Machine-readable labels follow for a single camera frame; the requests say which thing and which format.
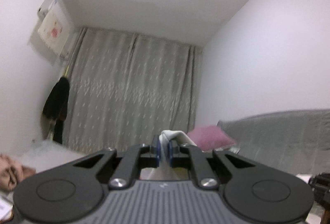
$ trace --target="towel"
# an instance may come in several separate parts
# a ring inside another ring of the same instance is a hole
[[[183,131],[163,130],[159,136],[161,150],[159,167],[151,169],[150,174],[144,176],[144,178],[148,180],[185,179],[184,169],[174,170],[169,166],[166,160],[166,157],[168,156],[168,143],[171,139],[174,138],[178,144],[188,143],[196,146],[196,144]]]
[[[0,188],[2,190],[12,191],[18,183],[35,173],[35,169],[23,166],[9,156],[0,154]]]

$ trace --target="white wall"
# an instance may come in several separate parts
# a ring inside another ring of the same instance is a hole
[[[60,65],[36,33],[43,1],[0,0],[0,152],[19,153],[47,129],[40,116]]]
[[[197,126],[330,108],[330,0],[249,0],[203,54]]]

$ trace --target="ribbed gray surface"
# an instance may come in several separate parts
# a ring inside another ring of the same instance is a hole
[[[137,181],[125,191],[113,191],[103,205],[77,224],[243,224],[213,191],[201,191],[191,181]]]

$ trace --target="black jacket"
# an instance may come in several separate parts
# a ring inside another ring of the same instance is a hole
[[[51,93],[49,94],[42,114],[47,119],[64,121],[66,119],[68,110],[68,98],[70,91],[70,83],[65,77],[61,77],[55,84]]]

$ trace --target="white cloth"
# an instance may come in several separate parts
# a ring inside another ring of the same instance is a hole
[[[180,180],[180,170],[174,171],[168,164],[168,143],[171,139],[176,139],[178,144],[196,144],[182,131],[163,130],[159,136],[160,141],[160,162],[158,168],[152,168],[141,172],[142,179],[148,180]]]
[[[309,180],[311,179],[312,174],[297,174],[296,177],[300,178],[302,181],[308,184]]]
[[[317,215],[310,213],[310,214],[308,214],[308,216],[306,218],[306,222],[309,224],[320,224],[321,218]]]

